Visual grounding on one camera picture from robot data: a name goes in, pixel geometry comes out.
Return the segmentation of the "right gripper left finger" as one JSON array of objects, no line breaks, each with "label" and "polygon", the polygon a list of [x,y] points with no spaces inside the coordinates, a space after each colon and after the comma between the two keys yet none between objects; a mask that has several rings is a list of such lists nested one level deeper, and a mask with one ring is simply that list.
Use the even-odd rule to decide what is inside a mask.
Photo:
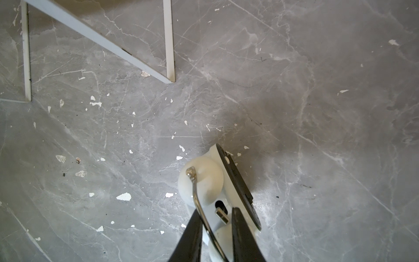
[{"label": "right gripper left finger", "polygon": [[200,262],[202,243],[203,222],[195,210],[168,262]]}]

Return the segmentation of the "white twin-bell alarm clock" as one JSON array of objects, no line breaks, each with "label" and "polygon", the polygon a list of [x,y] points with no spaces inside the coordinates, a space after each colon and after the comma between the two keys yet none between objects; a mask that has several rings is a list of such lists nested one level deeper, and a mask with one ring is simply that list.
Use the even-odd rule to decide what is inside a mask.
[{"label": "white twin-bell alarm clock", "polygon": [[232,209],[238,207],[255,237],[262,230],[253,196],[231,154],[219,144],[187,162],[178,178],[178,189],[192,217],[198,211],[203,222],[203,244],[213,262],[234,262]]}]

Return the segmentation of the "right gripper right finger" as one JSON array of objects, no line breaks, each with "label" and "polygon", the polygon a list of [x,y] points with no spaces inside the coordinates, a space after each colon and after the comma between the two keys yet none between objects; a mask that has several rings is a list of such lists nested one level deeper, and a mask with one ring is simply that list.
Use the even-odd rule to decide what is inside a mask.
[{"label": "right gripper right finger", "polygon": [[238,207],[232,209],[232,242],[235,262],[266,262]]}]

